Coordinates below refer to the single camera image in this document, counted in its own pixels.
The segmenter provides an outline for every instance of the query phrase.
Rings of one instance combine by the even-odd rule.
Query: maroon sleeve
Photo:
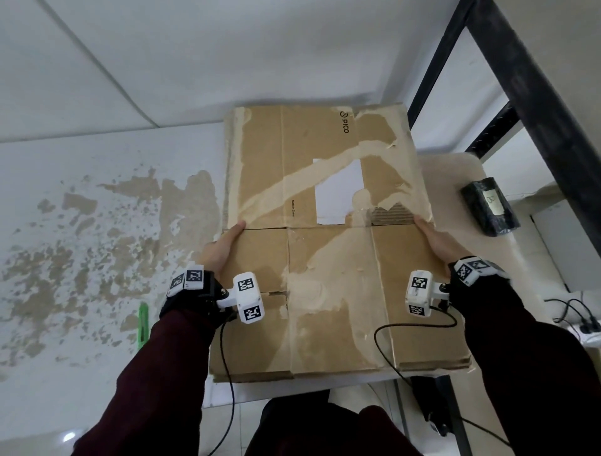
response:
[[[172,310],[117,379],[117,391],[74,455],[197,455],[209,345],[215,329]]]
[[[481,277],[461,295],[468,346],[514,452],[595,448],[601,384],[576,338],[537,322],[498,276]]]

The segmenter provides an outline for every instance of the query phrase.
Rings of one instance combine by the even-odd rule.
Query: person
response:
[[[451,272],[460,259],[473,256],[449,234],[423,219],[415,222]],[[199,263],[218,274],[244,227],[241,222],[209,244]],[[471,286],[451,274],[450,301],[465,319],[466,341],[514,453],[594,451],[601,384],[576,338],[537,322],[508,280],[496,274]],[[164,313],[73,454],[197,455],[209,346],[220,324],[193,307]],[[246,455],[420,454],[382,408],[372,405],[357,414],[327,400],[328,391],[272,399]]]

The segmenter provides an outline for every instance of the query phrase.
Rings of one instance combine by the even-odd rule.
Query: black metal beam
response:
[[[601,254],[600,156],[492,0],[475,3],[467,27]]]
[[[474,2],[475,0],[460,0],[459,4],[457,4],[457,8],[455,8],[455,11],[451,16],[451,20],[447,25],[440,43],[438,43],[434,57],[432,57],[432,61],[430,62],[430,65],[428,65],[426,74],[421,80],[419,88],[417,89],[415,97],[413,97],[413,101],[407,112],[409,128],[413,127],[421,109],[424,107],[424,104],[426,104],[426,100],[428,99],[438,76],[441,74],[442,68],[445,63],[447,63],[447,59],[449,58],[449,55],[451,55],[451,51],[453,50],[455,43],[457,43],[459,35],[461,35],[461,32],[465,28],[466,19],[469,16],[470,9]]]
[[[482,158],[519,120],[516,109],[508,102],[465,151]]]

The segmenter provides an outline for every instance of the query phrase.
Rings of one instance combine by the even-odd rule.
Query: hand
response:
[[[431,224],[426,222],[426,220],[419,215],[414,215],[413,221],[417,225],[417,228],[426,235],[430,248],[444,264],[448,265],[461,258],[473,255],[467,248],[459,244],[449,233],[436,231]]]
[[[221,237],[204,246],[203,252],[194,258],[197,264],[204,265],[207,271],[213,271],[217,276],[223,269],[225,262],[230,256],[232,243],[244,231],[246,222],[241,220],[235,224],[230,230],[226,231]]]

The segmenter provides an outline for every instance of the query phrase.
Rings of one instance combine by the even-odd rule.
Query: black package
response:
[[[467,184],[461,189],[461,195],[485,235],[505,235],[520,228],[520,222],[494,177]]]

